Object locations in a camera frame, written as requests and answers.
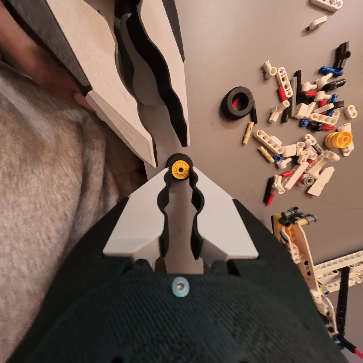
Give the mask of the person's left hand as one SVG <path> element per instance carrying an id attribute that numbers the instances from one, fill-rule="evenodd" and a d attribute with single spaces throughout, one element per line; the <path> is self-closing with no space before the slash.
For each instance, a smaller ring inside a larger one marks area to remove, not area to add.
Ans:
<path id="1" fill-rule="evenodd" d="M 40 88 L 94 111 L 71 75 L 24 32 L 2 2 L 0 48 Z"/>

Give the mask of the pile of loose lego pieces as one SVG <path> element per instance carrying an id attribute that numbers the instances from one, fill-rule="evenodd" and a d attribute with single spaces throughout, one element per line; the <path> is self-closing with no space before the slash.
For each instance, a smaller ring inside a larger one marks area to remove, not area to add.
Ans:
<path id="1" fill-rule="evenodd" d="M 276 171 L 264 204 L 301 188 L 309 198 L 325 193 L 362 143 L 362 1 L 252 1 L 257 33 L 251 46 L 270 101 L 258 102 L 253 136 Z M 333 132 L 348 131 L 347 148 L 327 148 Z"/>

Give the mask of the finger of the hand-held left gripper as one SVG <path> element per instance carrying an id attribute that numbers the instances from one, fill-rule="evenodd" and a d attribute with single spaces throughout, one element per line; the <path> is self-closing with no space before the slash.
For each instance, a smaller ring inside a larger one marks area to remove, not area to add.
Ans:
<path id="1" fill-rule="evenodd" d="M 114 30 L 126 86 L 139 105 L 165 106 L 181 146 L 189 146 L 185 57 L 175 1 L 115 1 Z"/>
<path id="2" fill-rule="evenodd" d="M 157 167 L 152 135 L 120 77 L 115 36 L 107 20 L 85 1 L 51 0 L 47 4 L 88 79 L 89 105 L 139 158 Z"/>

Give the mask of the black lego tyre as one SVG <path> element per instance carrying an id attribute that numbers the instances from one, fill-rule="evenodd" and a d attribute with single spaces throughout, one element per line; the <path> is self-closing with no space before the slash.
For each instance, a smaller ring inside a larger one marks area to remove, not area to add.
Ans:
<path id="1" fill-rule="evenodd" d="M 167 162 L 166 162 L 166 167 L 168 167 L 170 169 L 170 171 L 171 171 L 171 166 L 172 166 L 173 162 L 175 162 L 177 160 L 184 160 L 184 161 L 188 162 L 189 165 L 190 165 L 190 170 L 192 169 L 192 167 L 193 167 L 192 159 L 189 156 L 187 156 L 186 154 L 183 154 L 183 153 L 175 153 L 175 154 L 171 155 L 169 157 L 169 159 L 167 160 Z"/>
<path id="2" fill-rule="evenodd" d="M 235 97 L 239 97 L 240 102 L 234 109 L 232 108 L 232 101 Z M 253 94 L 248 88 L 234 87 L 222 99 L 221 111 L 228 120 L 239 120 L 249 115 L 253 102 Z"/>

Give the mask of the yellow lego wheel hub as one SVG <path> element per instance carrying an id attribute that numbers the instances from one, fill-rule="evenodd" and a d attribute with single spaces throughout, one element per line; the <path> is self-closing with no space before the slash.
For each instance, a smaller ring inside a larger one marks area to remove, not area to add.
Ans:
<path id="1" fill-rule="evenodd" d="M 177 160 L 171 166 L 171 174 L 175 180 L 186 180 L 189 177 L 190 165 L 184 160 Z"/>
<path id="2" fill-rule="evenodd" d="M 324 143 L 327 148 L 347 148 L 353 141 L 349 131 L 333 132 L 326 136 Z"/>

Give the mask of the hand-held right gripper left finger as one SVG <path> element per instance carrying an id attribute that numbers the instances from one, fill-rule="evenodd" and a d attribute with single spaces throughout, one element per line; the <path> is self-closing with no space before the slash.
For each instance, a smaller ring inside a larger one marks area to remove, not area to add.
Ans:
<path id="1" fill-rule="evenodd" d="M 171 170 L 166 167 L 127 198 L 103 249 L 105 256 L 146 260 L 155 269 L 156 261 L 165 257 L 169 248 L 165 208 L 171 184 Z"/>

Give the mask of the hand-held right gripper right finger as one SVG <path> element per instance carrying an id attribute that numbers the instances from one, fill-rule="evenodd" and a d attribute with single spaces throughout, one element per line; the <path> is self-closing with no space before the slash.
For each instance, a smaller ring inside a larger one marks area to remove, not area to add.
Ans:
<path id="1" fill-rule="evenodd" d="M 240 216 L 236 202 L 196 167 L 189 173 L 195 208 L 191 251 L 195 260 L 211 266 L 215 261 L 252 260 L 259 253 Z"/>

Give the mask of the tan lego pin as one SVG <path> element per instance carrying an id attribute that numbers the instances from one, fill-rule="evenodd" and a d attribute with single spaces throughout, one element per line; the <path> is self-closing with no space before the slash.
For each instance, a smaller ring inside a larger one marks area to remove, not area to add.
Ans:
<path id="1" fill-rule="evenodd" d="M 251 137 L 251 133 L 252 133 L 252 129 L 254 127 L 254 122 L 253 121 L 250 121 L 247 125 L 247 128 L 246 128 L 246 131 L 245 131 L 245 134 L 243 136 L 243 141 L 242 141 L 242 145 L 246 145 Z"/>

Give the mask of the person's grey hoodie torso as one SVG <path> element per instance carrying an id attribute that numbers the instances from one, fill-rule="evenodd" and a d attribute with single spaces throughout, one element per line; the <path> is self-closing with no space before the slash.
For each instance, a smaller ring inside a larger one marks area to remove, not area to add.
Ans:
<path id="1" fill-rule="evenodd" d="M 68 253 L 146 181 L 146 172 L 97 116 L 5 64 L 0 121 L 0 360 L 6 362 Z"/>

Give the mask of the zebra striped lego aircraft model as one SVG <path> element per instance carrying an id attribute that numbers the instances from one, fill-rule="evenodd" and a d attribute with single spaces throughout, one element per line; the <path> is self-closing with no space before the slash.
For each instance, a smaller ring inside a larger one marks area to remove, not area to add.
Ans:
<path id="1" fill-rule="evenodd" d="M 340 349 L 362 359 L 362 352 L 345 338 L 345 328 L 349 287 L 362 283 L 363 252 L 315 265 L 303 230 L 303 226 L 315 222 L 314 215 L 303 213 L 298 207 L 271 216 L 273 234 L 300 270 L 329 336 Z"/>

